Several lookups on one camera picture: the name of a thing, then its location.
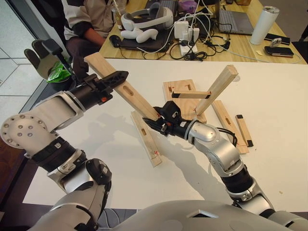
white vr controller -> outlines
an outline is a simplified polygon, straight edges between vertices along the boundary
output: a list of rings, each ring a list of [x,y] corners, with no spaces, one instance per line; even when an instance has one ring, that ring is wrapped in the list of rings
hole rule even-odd
[[[133,31],[123,30],[121,31],[121,36],[125,39],[135,39],[137,43],[143,43],[149,38],[156,40],[158,35],[158,30],[156,29],[148,29],[146,31],[142,31],[139,28],[134,28]]]

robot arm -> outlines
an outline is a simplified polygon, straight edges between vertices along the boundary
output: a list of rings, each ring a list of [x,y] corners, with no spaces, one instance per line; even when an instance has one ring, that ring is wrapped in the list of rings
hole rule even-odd
[[[102,160],[88,160],[83,150],[71,146],[56,131],[81,118],[92,106],[110,100],[113,88],[127,76],[124,71],[104,79],[86,76],[77,88],[61,91],[3,123],[2,139],[12,147],[25,149],[25,157],[44,168],[67,194],[31,230],[98,228],[96,222],[111,189],[111,171]]]
[[[225,184],[233,205],[257,215],[274,211],[256,180],[249,175],[238,150],[221,137],[216,127],[197,120],[183,120],[180,108],[173,101],[155,109],[162,118],[158,121],[144,118],[144,121],[160,133],[179,136],[203,152]]]

gray laptop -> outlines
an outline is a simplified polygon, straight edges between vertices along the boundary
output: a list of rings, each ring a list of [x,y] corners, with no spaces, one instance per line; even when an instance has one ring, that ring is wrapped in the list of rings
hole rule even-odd
[[[252,27],[248,15],[246,13],[225,11],[220,9],[220,0],[216,0],[215,13],[217,21],[221,23],[219,24],[220,32],[252,35],[254,28]]]

purple object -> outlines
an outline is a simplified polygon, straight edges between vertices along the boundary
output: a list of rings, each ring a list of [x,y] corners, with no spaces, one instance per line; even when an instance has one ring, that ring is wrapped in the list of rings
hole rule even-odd
[[[179,1],[178,4],[181,11],[186,11],[187,13],[194,13],[197,8],[197,3],[194,0]]]

green plastic bag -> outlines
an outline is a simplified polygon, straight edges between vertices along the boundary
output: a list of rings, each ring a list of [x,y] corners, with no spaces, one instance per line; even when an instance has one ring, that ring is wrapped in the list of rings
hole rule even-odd
[[[60,61],[57,61],[50,71],[47,82],[48,83],[63,82],[70,76],[71,74],[67,70],[65,70],[62,63]]]

